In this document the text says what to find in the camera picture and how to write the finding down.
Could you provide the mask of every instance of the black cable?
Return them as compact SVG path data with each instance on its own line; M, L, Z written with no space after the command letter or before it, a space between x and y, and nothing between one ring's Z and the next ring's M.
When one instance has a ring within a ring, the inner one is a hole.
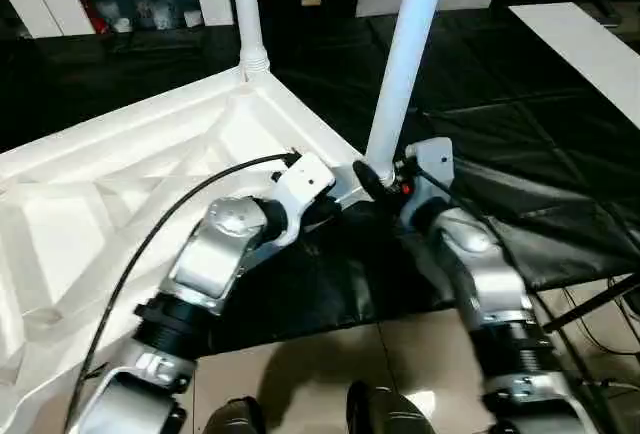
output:
M509 244L505 242L504 237L498 232L498 230L493 226L493 224L491 224L491 221L482 213L482 211L477 209L473 204L467 202L466 199L455 194L448 186L444 185L438 179L436 179L431 174L426 172L424 169L418 166L417 163L413 163L412 167L416 170L416 173L418 175L424 177L431 184L433 184L442 192L447 194L460 207L462 207L464 210L469 212L469 214L471 214L473 217L478 219L478 221L486 225L487 228L491 231L491 233L495 236L497 241L501 244L505 254L505 260L509 264L511 264L518 272L520 273L523 272L523 270L520 269L519 263L516 260L515 255L511 251ZM542 307L547 317L550 320L554 320L555 315L553 314L553 312L551 311L547 303L544 301L544 299L542 299L542 296L540 296L540 294L538 294L538 292L535 291L535 289L533 288L533 286L525 276L522 276L522 280L525 284L527 291L535 298L535 300L538 302L540 307ZM607 433L618 432L616 423L613 419L613 415L611 414L607 401L602 395L601 390L599 390L595 386L595 382L596 382L595 378L591 374L591 371L589 370L585 360L582 358L582 356L580 356L580 354L578 353L578 350L574 346L573 342L571 342L571 340L569 339L569 336L567 335L567 333L564 331L563 328L558 329L556 332L560 336L562 343L565 345L567 352L569 353L569 356L573 360L573 363L576 365L576 368L580 372L580 375L587 382L587 387L589 389L589 392L591 393L592 402L595 403L594 408L596 408L597 406L596 412L598 414L600 423L603 425L603 427L606 428L605 431Z
M566 288L562 288L562 292L563 292L565 298L571 303L571 305L574 308L577 307L576 300L573 297L573 295L571 294L571 292L569 292L569 290L566 289ZM637 354L639 354L638 351L635 351L635 352L619 351L617 349L612 349L610 347L605 346L600 341L598 341L596 336L593 335L593 332L591 332L591 329L589 329L589 326L587 325L587 323L585 322L584 319L582 319L582 318L578 319L578 322L580 323L580 326L579 326L580 327L580 332L582 332L584 337L587 338L587 340L591 343L591 345L595 346L597 349L601 350L602 352L605 352L607 354L611 354L613 356L636 356Z
M127 278L131 274L131 271L133 271L133 268L135 267L136 263L140 259L140 256L142 256L144 250L151 243L151 241L156 236L156 234L160 231L160 229L162 229L162 227L166 224L166 222L169 220L169 218L173 214L175 214L175 212L178 209L180 209L180 207L182 207L193 196L195 196L197 193L199 193L200 191L202 191L206 187L210 186L214 182L219 181L223 177L227 177L227 176L229 176L229 175L231 175L233 173L241 171L242 169L246 169L248 167L255 166L257 164L263 164L265 162L278 161L278 160L284 160L285 163L287 163L287 161L295 162L295 160L298 157L299 157L298 154L291 154L291 153L274 154L274 155L271 155L271 156L260 157L260 158L257 158L257 159L253 159L251 161L243 162L241 164L237 164L235 166L232 166L232 167L230 167L228 169L225 169L224 171L221 171L221 172L219 172L217 174L214 174L211 177L208 177L207 179L205 179L204 181L200 182L195 187L191 188L186 194L184 194L180 199L178 199L162 215L160 220L158 220L158 222L151 228L151 230L149 231L149 234L147 234L147 236L142 240L142 243L140 244L140 246L138 246L138 249L133 254L131 259L129 260L129 263L127 264L127 266L124 268L124 271L122 272L122 275L120 276L120 279L118 279L118 282L116 283L116 286L113 289L113 292L111 293L111 297L109 298L109 302L107 302L107 306L105 307L105 310L102 313L102 318L100 319L100 322L98 324L96 332L93 335L93 340L91 341L91 345L89 346L89 350L87 351L87 355L85 356L84 361L82 363L82 366L80 367L80 373L78 374L78 378L76 379L76 383L75 383L74 388L73 388L73 394L71 396L71 400L69 401L69 405L67 407L67 415L66 415L66 419L65 419L65 431L67 431L69 429L69 425L71 423L71 419L73 418L73 415L75 414L75 410L76 410L76 407L78 405L78 401L80 400L80 394L82 393L82 388L84 386L85 381L87 380L87 375L89 374L89 368L91 366L91 362L93 362L93 357L94 357L95 351L98 348L98 343L100 342L100 338L102 337L104 329L105 329L105 327L107 325L107 321L109 320L109 316L111 315L111 311L113 310L113 307L114 307L114 305L115 305L115 303L116 303L116 301L118 299L118 296L120 295L122 289L124 288L124 285L127 282Z

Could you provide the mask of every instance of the black mat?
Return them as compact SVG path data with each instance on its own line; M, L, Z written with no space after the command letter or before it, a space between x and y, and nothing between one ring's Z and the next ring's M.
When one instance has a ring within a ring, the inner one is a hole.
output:
M360 150L394 22L264 23L273 73ZM1 43L0 148L220 72L237 53L232 27ZM455 189L495 219L537 288L636 270L640 133L507 10L435 20L401 145L434 135L453 139ZM447 305L389 225L357 205L248 273L216 349Z

